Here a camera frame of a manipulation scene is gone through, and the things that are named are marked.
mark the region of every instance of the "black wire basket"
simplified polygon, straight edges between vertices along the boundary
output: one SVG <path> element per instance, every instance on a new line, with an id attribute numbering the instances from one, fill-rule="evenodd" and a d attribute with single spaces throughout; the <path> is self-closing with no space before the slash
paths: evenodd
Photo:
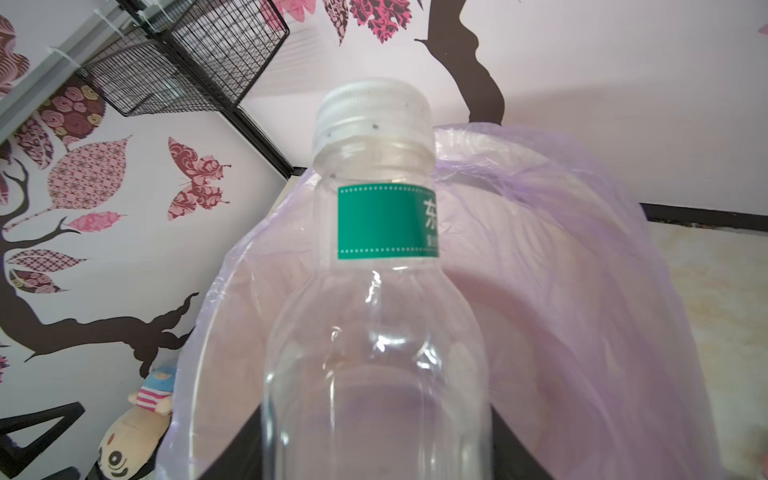
<path id="1" fill-rule="evenodd" d="M 149 18 L 119 2 L 140 27 L 78 74 L 126 116 L 233 110 L 289 34 L 271 0 L 176 0 Z"/>

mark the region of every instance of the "striped shirt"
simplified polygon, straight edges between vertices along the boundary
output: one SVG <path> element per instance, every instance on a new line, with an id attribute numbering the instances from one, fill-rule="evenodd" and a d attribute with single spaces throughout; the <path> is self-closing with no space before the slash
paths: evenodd
<path id="1" fill-rule="evenodd" d="M 161 390 L 151 389 L 146 386 L 142 386 L 139 390 L 138 397 L 136 398 L 136 405 L 142 409 L 151 410 L 154 412 L 157 407 L 157 403 L 167 396 L 170 396 L 171 392 L 163 392 Z"/>

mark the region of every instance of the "chinese character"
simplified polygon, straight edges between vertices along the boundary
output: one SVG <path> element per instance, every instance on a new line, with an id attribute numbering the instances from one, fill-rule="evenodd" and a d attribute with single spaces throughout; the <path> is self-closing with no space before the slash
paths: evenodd
<path id="1" fill-rule="evenodd" d="M 429 200 L 424 200 L 424 204 L 427 207 L 427 224 L 425 227 L 437 230 L 437 205 L 435 205 L 435 202 L 433 202 L 431 198 Z"/>

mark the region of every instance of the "wall decal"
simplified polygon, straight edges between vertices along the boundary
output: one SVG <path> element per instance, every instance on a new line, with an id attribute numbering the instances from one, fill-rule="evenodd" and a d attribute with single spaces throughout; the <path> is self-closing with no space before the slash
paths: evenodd
<path id="1" fill-rule="evenodd" d="M 411 21 L 409 5 L 408 0 L 349 0 L 349 11 L 357 19 L 357 25 L 367 23 L 371 32 L 384 43 L 399 27 L 406 28 Z"/>
<path id="2" fill-rule="evenodd" d="M 10 165 L 12 155 L 13 147 L 11 147 L 11 142 L 6 140 L 0 144 L 0 160 L 5 160 Z M 0 206 L 3 205 L 8 205 L 8 182 L 0 175 Z"/>
<path id="3" fill-rule="evenodd" d="M 195 150 L 171 137 L 168 150 L 179 170 L 192 180 L 170 202 L 168 220 L 191 214 L 197 207 L 210 210 L 218 204 L 229 203 L 221 200 L 221 189 L 210 186 L 210 182 L 224 178 L 224 167 L 232 165 L 222 165 L 211 155 L 199 158 Z"/>
<path id="4" fill-rule="evenodd" d="M 101 124 L 105 110 L 104 99 L 77 75 L 72 75 L 38 109 L 40 118 L 67 149 Z"/>
<path id="5" fill-rule="evenodd" d="M 122 143 L 124 146 L 124 142 L 125 140 L 93 145 L 108 151 L 110 148 L 115 148 L 110 144 Z M 18 162 L 18 165 L 22 169 L 20 177 L 13 177 L 7 173 L 4 175 L 21 188 L 22 202 L 12 212 L 0 215 L 0 226 L 25 214 L 29 208 L 29 174 L 21 162 Z M 0 230 L 0 256 L 5 259 L 6 253 L 11 250 L 31 249 L 65 233 L 80 233 L 77 230 L 62 229 L 61 225 L 64 221 L 65 219 L 61 219 L 52 232 L 33 240 L 6 240 L 5 229 Z M 197 293 L 192 293 L 180 307 L 156 316 L 149 323 L 133 316 L 116 316 L 89 323 L 79 323 L 72 318 L 55 323 L 43 323 L 26 300 L 17 295 L 15 286 L 0 280 L 0 305 L 2 305 L 0 328 L 10 339 L 34 352 L 29 359 L 88 343 L 125 343 L 134 350 L 134 358 L 141 362 L 139 374 L 146 377 L 160 348 L 179 349 L 187 341 L 189 333 L 177 337 L 166 330 L 173 329 L 179 323 L 181 317 L 189 310 L 192 297 L 196 295 Z"/>
<path id="6" fill-rule="evenodd" d="M 6 262 L 26 266 L 38 272 L 58 272 L 85 260 L 85 258 L 73 258 L 53 250 L 24 250 L 11 255 Z"/>
<path id="7" fill-rule="evenodd" d="M 51 210 L 87 210 L 109 200 L 123 184 L 127 138 L 87 144 L 75 148 L 48 172 L 48 194 L 52 205 L 41 212 L 11 223 L 20 223 Z"/>
<path id="8" fill-rule="evenodd" d="M 13 270 L 8 273 L 8 281 L 11 285 L 27 293 L 57 293 L 67 290 L 59 288 L 51 277 L 40 272 L 28 272 L 26 270 Z"/>
<path id="9" fill-rule="evenodd" d="M 277 12 L 283 14 L 283 11 L 292 16 L 297 22 L 304 22 L 304 10 L 310 15 L 315 13 L 316 0 L 273 0 Z M 272 12 L 269 2 L 266 0 L 260 0 L 260 8 L 262 12 Z M 269 18 L 267 14 L 266 22 L 273 30 L 283 30 L 283 24 L 277 18 Z"/>
<path id="10" fill-rule="evenodd" d="M 75 402 L 42 412 L 0 419 L 0 472 L 14 478 L 66 432 L 83 413 L 83 405 Z M 8 433 L 59 418 L 61 420 L 56 422 L 56 425 L 25 447 L 17 446 L 8 436 Z"/>
<path id="11" fill-rule="evenodd" d="M 326 13 L 331 19 L 336 33 L 339 35 L 339 45 L 344 40 L 349 13 L 346 10 L 346 0 L 323 0 L 326 5 Z"/>
<path id="12" fill-rule="evenodd" d="M 48 168 L 53 158 L 53 144 L 38 121 L 28 118 L 13 135 L 18 146 L 35 161 L 40 170 Z"/>
<path id="13" fill-rule="evenodd" d="M 11 82 L 21 78 L 29 70 L 29 60 L 14 53 L 16 32 L 11 22 L 0 15 L 0 98 L 11 93 Z"/>
<path id="14" fill-rule="evenodd" d="M 94 212 L 76 218 L 70 223 L 65 223 L 65 226 L 81 232 L 100 232 L 114 225 L 122 217 L 125 217 L 125 215 L 116 214 L 115 212 Z"/>
<path id="15" fill-rule="evenodd" d="M 501 124 L 504 95 L 491 74 L 475 56 L 480 45 L 477 35 L 466 28 L 459 16 L 466 0 L 435 0 L 429 8 L 426 45 L 429 53 L 456 82 L 469 108 L 469 121 Z"/>
<path id="16" fill-rule="evenodd" d="M 0 206 L 8 205 L 8 182 L 0 175 Z"/>
<path id="17" fill-rule="evenodd" d="M 0 355 L 0 383 L 2 383 L 2 371 L 3 369 L 8 368 L 8 359 L 4 356 Z"/>

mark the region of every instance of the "bottle neck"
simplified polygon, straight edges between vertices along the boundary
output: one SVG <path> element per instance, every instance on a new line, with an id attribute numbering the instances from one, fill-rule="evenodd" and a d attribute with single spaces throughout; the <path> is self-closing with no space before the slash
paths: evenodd
<path id="1" fill-rule="evenodd" d="M 372 137 L 320 151 L 316 270 L 439 268 L 434 162 L 417 144 Z"/>

